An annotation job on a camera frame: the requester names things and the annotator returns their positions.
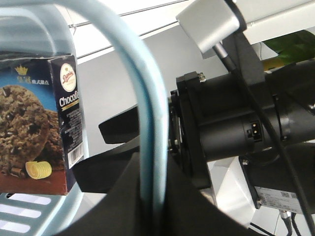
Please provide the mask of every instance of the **crown logo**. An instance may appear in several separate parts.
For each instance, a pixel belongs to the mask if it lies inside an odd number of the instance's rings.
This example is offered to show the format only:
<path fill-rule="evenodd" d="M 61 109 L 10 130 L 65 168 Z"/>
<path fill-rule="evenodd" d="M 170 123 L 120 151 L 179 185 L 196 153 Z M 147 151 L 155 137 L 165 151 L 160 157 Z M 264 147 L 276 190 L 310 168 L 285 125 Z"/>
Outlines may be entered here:
<path fill-rule="evenodd" d="M 20 65 L 16 67 L 15 70 L 19 73 L 19 75 L 26 75 L 29 69 Z"/>

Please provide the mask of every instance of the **white wall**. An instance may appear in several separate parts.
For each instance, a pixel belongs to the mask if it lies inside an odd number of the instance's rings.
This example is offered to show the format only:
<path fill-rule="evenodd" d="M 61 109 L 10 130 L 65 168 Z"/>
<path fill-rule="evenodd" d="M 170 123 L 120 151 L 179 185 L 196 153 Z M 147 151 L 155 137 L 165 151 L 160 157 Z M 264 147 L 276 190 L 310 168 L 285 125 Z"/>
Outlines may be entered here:
<path fill-rule="evenodd" d="M 202 60 L 194 43 L 179 27 L 146 38 L 145 43 L 161 69 L 167 91 L 176 89 L 176 77 L 197 71 L 207 78 L 225 74 L 217 57 Z M 128 74 L 115 51 L 78 66 L 90 156 L 111 149 L 101 137 L 98 125 L 136 104 Z"/>

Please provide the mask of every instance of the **white ceiling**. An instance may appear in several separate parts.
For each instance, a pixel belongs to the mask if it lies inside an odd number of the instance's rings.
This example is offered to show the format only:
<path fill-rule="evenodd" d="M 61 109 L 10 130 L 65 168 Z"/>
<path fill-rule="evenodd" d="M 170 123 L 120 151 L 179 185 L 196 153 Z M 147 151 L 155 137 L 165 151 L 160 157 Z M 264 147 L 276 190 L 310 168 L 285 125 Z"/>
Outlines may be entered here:
<path fill-rule="evenodd" d="M 177 25 L 175 16 L 194 0 L 100 0 L 113 9 L 142 38 Z M 236 0 L 248 24 L 250 43 L 260 42 L 315 25 L 315 0 Z M 110 43 L 89 22 L 73 11 L 58 7 L 72 26 L 77 57 L 110 48 Z"/>

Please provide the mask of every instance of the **chocolate cookie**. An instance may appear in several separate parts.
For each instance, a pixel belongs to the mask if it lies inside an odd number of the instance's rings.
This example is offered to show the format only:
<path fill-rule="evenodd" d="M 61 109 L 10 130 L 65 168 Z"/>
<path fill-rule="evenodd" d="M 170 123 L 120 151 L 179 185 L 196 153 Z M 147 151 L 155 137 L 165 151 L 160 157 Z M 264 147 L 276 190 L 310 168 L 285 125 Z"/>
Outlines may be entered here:
<path fill-rule="evenodd" d="M 48 117 L 35 94 L 18 85 L 0 88 L 0 169 L 3 174 L 24 177 L 19 170 L 42 152 L 48 133 Z"/>
<path fill-rule="evenodd" d="M 59 134 L 58 113 L 45 110 L 49 122 L 47 143 L 36 161 L 48 161 L 53 170 L 64 169 L 62 141 Z"/>

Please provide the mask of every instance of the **green plant leaf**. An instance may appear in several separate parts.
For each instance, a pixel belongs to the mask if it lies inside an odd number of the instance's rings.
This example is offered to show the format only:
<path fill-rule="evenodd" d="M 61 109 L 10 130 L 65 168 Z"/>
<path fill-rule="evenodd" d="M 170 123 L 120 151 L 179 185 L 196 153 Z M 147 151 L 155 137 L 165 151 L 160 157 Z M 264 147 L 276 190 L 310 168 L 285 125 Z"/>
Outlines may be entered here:
<path fill-rule="evenodd" d="M 315 57 L 315 48 L 308 44 L 296 44 L 284 49 L 278 57 L 282 59 L 284 64 L 308 60 Z"/>
<path fill-rule="evenodd" d="M 315 35 L 307 30 L 290 33 L 280 37 L 272 38 L 264 41 L 271 50 L 280 54 L 284 50 L 288 50 L 294 45 L 307 45 L 308 47 L 315 47 Z"/>

